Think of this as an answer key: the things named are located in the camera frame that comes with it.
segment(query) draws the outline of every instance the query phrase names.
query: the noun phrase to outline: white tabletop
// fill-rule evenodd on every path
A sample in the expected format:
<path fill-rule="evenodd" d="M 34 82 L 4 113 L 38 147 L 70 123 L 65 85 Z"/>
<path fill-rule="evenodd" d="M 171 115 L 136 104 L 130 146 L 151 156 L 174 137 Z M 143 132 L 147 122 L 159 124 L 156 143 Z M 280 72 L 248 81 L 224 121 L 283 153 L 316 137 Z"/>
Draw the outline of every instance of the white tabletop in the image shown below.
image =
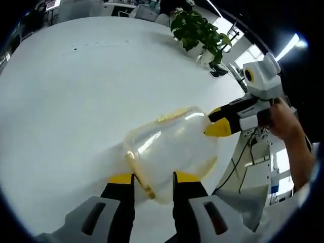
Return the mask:
<path fill-rule="evenodd" d="M 189 106 L 205 112 L 243 96 L 230 76 L 212 78 L 170 29 L 120 17 L 76 19 L 24 40 L 0 76 L 0 182 L 32 234 L 52 232 L 107 177 L 128 170 L 127 131 Z M 211 193 L 239 134 L 219 139 L 218 163 L 202 180 Z M 131 242 L 175 233 L 172 205 L 137 202 Z"/>

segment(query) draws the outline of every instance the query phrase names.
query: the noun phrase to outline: potted plant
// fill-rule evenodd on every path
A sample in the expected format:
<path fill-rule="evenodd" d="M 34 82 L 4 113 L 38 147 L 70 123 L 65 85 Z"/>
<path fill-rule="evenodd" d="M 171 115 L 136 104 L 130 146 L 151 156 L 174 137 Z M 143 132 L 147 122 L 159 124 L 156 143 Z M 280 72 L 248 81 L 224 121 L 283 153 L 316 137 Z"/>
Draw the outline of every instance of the potted plant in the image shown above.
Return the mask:
<path fill-rule="evenodd" d="M 227 35 L 218 33 L 218 28 L 196 11 L 177 11 L 170 28 L 187 52 L 201 44 L 203 63 L 219 64 L 223 57 L 222 46 L 232 45 Z"/>

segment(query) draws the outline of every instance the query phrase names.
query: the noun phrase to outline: window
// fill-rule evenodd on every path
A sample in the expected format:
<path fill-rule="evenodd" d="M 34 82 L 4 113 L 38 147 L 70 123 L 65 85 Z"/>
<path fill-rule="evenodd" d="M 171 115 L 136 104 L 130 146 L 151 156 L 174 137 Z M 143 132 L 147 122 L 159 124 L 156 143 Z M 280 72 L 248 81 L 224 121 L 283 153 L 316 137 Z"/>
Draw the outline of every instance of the window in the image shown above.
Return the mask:
<path fill-rule="evenodd" d="M 214 23 L 214 26 L 216 26 L 218 28 L 217 32 L 218 33 L 224 33 L 227 34 L 228 31 L 231 29 L 232 27 L 232 23 L 229 22 L 228 20 L 226 20 L 225 18 L 218 18 Z M 236 34 L 236 32 L 239 33 L 238 36 L 236 36 L 231 42 L 232 42 L 232 46 L 235 45 L 235 43 L 242 38 L 242 36 L 244 35 L 244 33 L 237 27 L 234 28 L 234 31 L 232 31 L 229 35 L 228 38 L 232 39 L 233 36 Z M 228 52 L 231 49 L 231 46 L 227 46 L 224 48 L 225 52 Z"/>
<path fill-rule="evenodd" d="M 282 174 L 290 169 L 289 166 L 289 158 L 287 154 L 287 150 L 284 148 L 282 150 L 277 151 L 273 154 L 274 159 L 276 160 L 277 166 L 279 168 L 279 173 Z M 294 183 L 291 176 L 284 177 L 279 180 L 279 191 L 275 195 L 281 195 L 292 190 L 294 187 Z"/>
<path fill-rule="evenodd" d="M 247 49 L 242 55 L 240 55 L 239 58 L 235 60 L 235 63 L 240 68 L 243 68 L 243 64 L 249 62 L 262 61 L 263 58 L 264 55 L 261 52 L 261 50 L 256 45 L 253 45 L 249 49 Z"/>

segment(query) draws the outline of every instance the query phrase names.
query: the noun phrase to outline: human hand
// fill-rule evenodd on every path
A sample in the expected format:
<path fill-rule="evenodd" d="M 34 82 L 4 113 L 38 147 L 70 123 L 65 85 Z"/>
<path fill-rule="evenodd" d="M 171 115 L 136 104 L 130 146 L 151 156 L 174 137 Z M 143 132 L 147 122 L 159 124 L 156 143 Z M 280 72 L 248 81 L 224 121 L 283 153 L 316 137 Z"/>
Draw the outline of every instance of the human hand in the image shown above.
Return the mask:
<path fill-rule="evenodd" d="M 299 121 L 282 98 L 275 99 L 270 108 L 270 119 L 271 133 L 284 141 L 293 139 L 296 133 L 303 133 Z"/>

